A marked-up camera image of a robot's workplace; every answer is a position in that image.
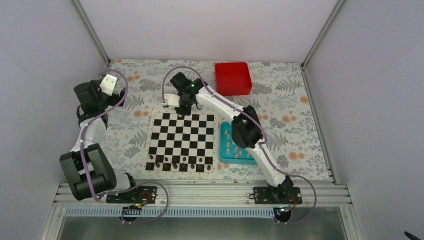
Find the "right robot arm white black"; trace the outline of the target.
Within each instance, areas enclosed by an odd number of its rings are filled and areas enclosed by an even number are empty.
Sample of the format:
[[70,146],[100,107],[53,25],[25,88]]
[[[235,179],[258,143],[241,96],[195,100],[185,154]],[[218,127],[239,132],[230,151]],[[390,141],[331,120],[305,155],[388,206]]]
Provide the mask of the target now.
[[267,136],[252,106],[237,105],[217,93],[201,78],[191,81],[182,72],[174,75],[170,82],[177,94],[163,94],[163,105],[173,106],[179,115],[188,116],[192,105],[200,104],[225,117],[231,123],[234,143],[250,153],[262,170],[272,200],[282,204],[290,199],[293,181],[278,171],[266,145]]

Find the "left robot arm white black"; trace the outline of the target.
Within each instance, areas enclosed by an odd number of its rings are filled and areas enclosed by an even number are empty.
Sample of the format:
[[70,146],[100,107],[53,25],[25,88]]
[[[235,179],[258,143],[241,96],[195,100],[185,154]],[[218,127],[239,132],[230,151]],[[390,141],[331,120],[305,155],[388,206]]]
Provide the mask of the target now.
[[114,191],[131,203],[139,197],[135,179],[127,172],[115,171],[100,143],[108,128],[108,107],[123,106],[125,89],[114,93],[116,79],[107,75],[74,87],[79,106],[76,110],[80,133],[70,152],[62,154],[59,163],[76,200],[93,194]]

